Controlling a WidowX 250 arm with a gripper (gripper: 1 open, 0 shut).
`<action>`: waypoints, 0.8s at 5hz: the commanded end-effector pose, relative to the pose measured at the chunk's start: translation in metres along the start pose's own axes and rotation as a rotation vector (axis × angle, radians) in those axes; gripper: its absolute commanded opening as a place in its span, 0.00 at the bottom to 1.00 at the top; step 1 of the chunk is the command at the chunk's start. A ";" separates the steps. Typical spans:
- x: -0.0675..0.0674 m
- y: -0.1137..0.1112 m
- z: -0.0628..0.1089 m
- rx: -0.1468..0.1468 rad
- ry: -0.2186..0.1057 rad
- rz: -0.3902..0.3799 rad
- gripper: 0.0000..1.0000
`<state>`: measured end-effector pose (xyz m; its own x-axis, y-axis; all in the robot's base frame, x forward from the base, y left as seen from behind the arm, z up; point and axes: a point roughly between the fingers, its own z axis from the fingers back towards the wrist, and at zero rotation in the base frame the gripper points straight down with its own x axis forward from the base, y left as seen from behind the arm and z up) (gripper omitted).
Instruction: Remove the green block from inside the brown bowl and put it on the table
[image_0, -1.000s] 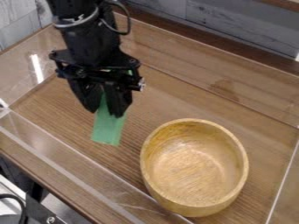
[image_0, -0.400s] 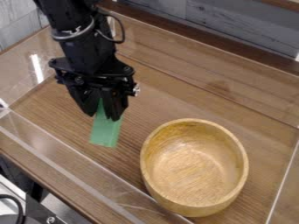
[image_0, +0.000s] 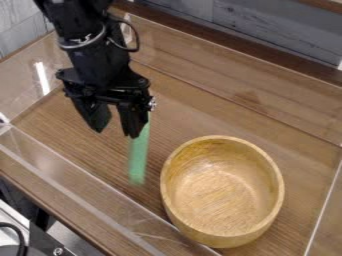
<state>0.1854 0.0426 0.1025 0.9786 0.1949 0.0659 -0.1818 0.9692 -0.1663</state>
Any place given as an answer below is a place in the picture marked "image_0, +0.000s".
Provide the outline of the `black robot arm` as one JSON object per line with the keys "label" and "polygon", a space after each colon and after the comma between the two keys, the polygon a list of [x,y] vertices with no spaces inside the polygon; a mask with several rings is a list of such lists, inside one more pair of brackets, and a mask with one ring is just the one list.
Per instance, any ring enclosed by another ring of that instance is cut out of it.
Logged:
{"label": "black robot arm", "polygon": [[89,128],[108,125],[111,106],[119,112],[123,133],[136,138],[148,123],[155,100],[149,81],[129,67],[121,26],[127,21],[108,12],[113,0],[33,0],[52,23],[59,48],[72,66],[56,72],[65,96]]}

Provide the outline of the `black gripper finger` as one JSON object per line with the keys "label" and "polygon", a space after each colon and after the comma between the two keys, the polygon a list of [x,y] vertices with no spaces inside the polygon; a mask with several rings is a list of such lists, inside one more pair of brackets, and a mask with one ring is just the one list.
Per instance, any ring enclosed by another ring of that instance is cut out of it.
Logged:
{"label": "black gripper finger", "polygon": [[125,136],[137,138],[148,122],[148,110],[131,102],[120,103],[117,106],[121,129]]}
{"label": "black gripper finger", "polygon": [[72,103],[88,127],[100,133],[112,118],[108,105],[93,97],[73,98]]}

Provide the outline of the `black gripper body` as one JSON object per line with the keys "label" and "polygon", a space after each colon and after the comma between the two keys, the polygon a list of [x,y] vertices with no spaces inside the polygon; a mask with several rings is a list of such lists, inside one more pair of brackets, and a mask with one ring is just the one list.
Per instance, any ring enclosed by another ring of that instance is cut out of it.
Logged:
{"label": "black gripper body", "polygon": [[56,73],[63,81],[65,96],[79,112],[107,111],[109,105],[128,106],[132,112],[149,112],[155,99],[149,81],[129,66],[129,53],[121,36],[57,40],[72,66]]}

